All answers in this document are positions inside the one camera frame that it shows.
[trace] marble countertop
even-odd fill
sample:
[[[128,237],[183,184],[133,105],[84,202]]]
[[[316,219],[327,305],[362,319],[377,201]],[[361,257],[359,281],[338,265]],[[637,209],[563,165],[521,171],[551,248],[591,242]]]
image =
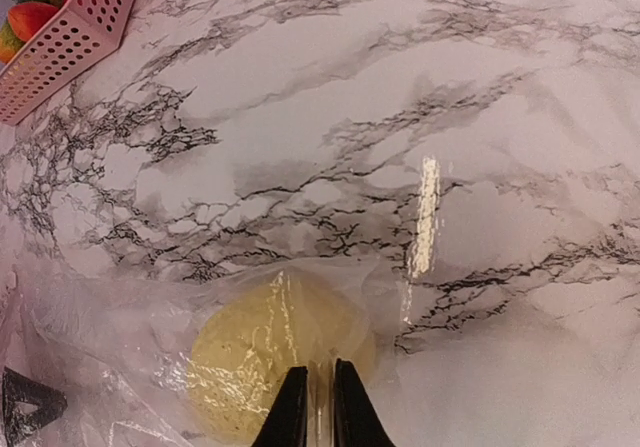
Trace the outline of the marble countertop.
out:
[[[638,445],[639,61],[640,0],[138,0],[116,54],[0,129],[5,250],[101,277],[406,274],[435,162],[398,340],[430,445]]]

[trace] fruit basket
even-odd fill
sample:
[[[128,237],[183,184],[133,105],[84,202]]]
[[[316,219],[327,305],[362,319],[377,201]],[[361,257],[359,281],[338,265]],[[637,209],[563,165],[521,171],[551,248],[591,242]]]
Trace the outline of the fruit basket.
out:
[[[0,73],[0,122],[17,125],[116,51],[134,0],[68,0]]]

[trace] plastic basket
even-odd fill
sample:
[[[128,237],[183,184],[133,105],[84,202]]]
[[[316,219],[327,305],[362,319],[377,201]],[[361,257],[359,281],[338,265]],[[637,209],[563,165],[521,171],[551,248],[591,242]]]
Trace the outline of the plastic basket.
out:
[[[0,122],[17,125],[120,46],[134,0],[69,0],[0,73]]]

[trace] transparent plastic wrap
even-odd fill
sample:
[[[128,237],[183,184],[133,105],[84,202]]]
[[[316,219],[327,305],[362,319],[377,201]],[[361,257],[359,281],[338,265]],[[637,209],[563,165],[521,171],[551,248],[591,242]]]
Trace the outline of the transparent plastic wrap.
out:
[[[352,259],[199,286],[19,271],[19,353],[7,362],[68,402],[21,445],[251,445],[288,370],[304,365],[308,445],[328,447],[337,358],[374,395],[397,385],[399,285],[378,260]]]

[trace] perforated basket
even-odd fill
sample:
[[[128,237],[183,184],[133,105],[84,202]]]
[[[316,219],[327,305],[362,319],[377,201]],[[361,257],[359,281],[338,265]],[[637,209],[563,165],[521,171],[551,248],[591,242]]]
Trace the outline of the perforated basket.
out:
[[[0,73],[0,121],[17,125],[120,46],[134,0],[69,0]]]

